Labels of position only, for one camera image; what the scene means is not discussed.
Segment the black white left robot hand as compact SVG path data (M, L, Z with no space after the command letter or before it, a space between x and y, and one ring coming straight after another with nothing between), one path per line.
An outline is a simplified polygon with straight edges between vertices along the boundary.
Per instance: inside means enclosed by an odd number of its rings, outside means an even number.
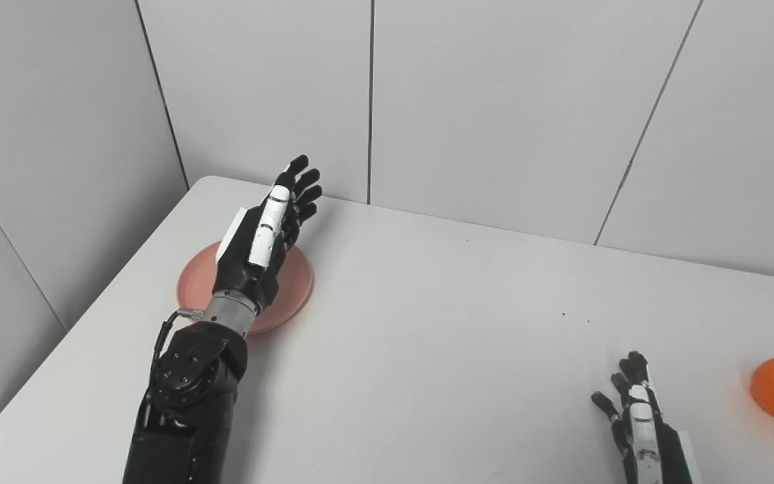
M292 159L277 176L261 204L241 208L217 251L213 292L241 294L262 313L275 300L277 276L297 244L301 227L317 212L323 194L319 169L309 157Z

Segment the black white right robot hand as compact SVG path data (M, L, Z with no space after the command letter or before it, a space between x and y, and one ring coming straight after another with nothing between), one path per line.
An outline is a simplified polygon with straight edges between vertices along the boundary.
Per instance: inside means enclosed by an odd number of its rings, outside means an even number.
M647 358L632 350L619 361L611 383L620 406L596 391L591 401L610 422L629 483L700 483L701 476L686 432L664 420Z

